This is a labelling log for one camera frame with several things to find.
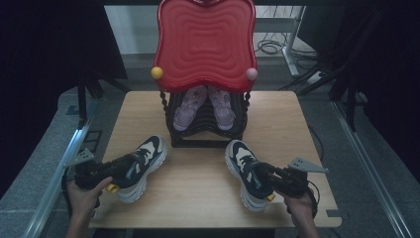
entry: yellow knob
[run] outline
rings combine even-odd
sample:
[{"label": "yellow knob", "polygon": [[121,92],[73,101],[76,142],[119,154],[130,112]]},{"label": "yellow knob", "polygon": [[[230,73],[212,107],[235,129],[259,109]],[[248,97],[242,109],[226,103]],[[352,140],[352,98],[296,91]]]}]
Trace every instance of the yellow knob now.
[{"label": "yellow knob", "polygon": [[274,198],[275,198],[275,195],[274,195],[274,193],[272,193],[272,194],[268,195],[264,200],[272,201]]},{"label": "yellow knob", "polygon": [[163,76],[163,70],[156,66],[152,68],[152,78],[158,80],[161,79],[161,77]]},{"label": "yellow knob", "polygon": [[117,186],[117,185],[115,185],[115,184],[113,184],[113,183],[110,183],[106,188],[105,188],[108,192],[111,192],[111,193],[115,193],[116,191],[118,191],[120,188]]}]

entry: wooden table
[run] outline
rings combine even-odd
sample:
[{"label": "wooden table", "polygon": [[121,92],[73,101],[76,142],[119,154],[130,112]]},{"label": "wooden table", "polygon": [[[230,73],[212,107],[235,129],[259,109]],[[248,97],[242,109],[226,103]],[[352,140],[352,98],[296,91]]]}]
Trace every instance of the wooden table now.
[{"label": "wooden table", "polygon": [[[257,159],[284,168],[297,156],[321,165],[311,135],[293,92],[253,91],[243,141]],[[157,91],[126,95],[104,162],[133,152],[151,135],[163,135],[168,153],[148,176],[148,185],[134,203],[123,203],[104,192],[92,228],[274,228],[293,223],[282,197],[277,195],[262,212],[247,210],[240,198],[240,182],[225,162],[225,149],[173,148]],[[205,132],[198,137],[217,137]],[[337,227],[340,217],[324,174],[309,174],[320,189],[315,218],[318,227]]]}]

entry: gray carpet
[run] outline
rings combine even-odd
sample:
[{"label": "gray carpet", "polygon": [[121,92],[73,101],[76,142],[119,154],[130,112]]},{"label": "gray carpet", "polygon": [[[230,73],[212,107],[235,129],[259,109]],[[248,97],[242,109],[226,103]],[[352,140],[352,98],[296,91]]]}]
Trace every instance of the gray carpet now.
[{"label": "gray carpet", "polygon": [[[125,58],[129,79],[119,80],[133,90],[157,90],[150,77],[150,59]],[[254,90],[277,90],[293,81],[282,59],[261,59],[259,79]],[[100,135],[99,143],[85,143],[95,156],[105,152],[115,120],[124,100],[124,93],[106,82],[101,84],[105,96],[100,100],[95,120],[90,127],[92,136]],[[322,228],[322,237],[396,237],[382,204],[370,184],[357,154],[346,136],[337,114],[328,99],[331,85],[325,85],[299,102],[327,174],[331,189],[340,209],[343,224],[334,229]],[[0,236],[20,237],[26,230],[35,209],[44,194],[71,136],[78,116],[69,113],[77,105],[74,89],[64,93],[55,117],[36,150],[0,201]],[[363,108],[356,110],[357,133],[365,145],[372,163],[405,218],[413,237],[420,237],[420,186],[392,149],[370,125]],[[60,196],[47,221],[42,237],[63,237],[67,228],[66,205]],[[272,237],[273,230],[136,230],[133,237]],[[98,230],[95,237],[122,237],[121,230]],[[292,228],[275,230],[275,237],[295,237]]]}]

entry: white wall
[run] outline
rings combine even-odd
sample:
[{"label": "white wall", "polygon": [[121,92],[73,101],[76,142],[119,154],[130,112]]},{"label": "white wall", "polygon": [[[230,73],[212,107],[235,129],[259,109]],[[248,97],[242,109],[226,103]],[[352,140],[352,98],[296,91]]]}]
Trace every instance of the white wall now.
[{"label": "white wall", "polygon": [[106,6],[121,55],[155,54],[158,49],[158,6]]}]

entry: sneaker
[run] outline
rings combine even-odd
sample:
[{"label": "sneaker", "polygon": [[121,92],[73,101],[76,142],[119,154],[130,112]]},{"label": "sneaker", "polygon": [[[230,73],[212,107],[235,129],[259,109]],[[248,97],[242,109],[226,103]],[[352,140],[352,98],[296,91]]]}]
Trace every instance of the sneaker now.
[{"label": "sneaker", "polygon": [[148,175],[155,171],[166,157],[167,146],[162,136],[149,137],[133,154],[131,165],[125,177],[121,179],[123,185],[117,192],[123,202],[134,202],[139,199],[146,189]]},{"label": "sneaker", "polygon": [[226,148],[225,159],[231,173],[241,182],[244,206],[251,211],[264,210],[268,204],[265,198],[272,195],[273,189],[268,181],[257,177],[254,168],[260,162],[254,153],[242,141],[233,140]]},{"label": "sneaker", "polygon": [[229,92],[209,86],[209,98],[214,107],[214,116],[217,126],[224,131],[232,128],[235,120],[235,113],[231,109],[231,96]]},{"label": "sneaker", "polygon": [[173,127],[177,131],[185,131],[194,120],[198,108],[200,108],[207,99],[207,88],[205,86],[196,86],[189,89],[182,99],[180,107],[176,108],[173,117]]}]

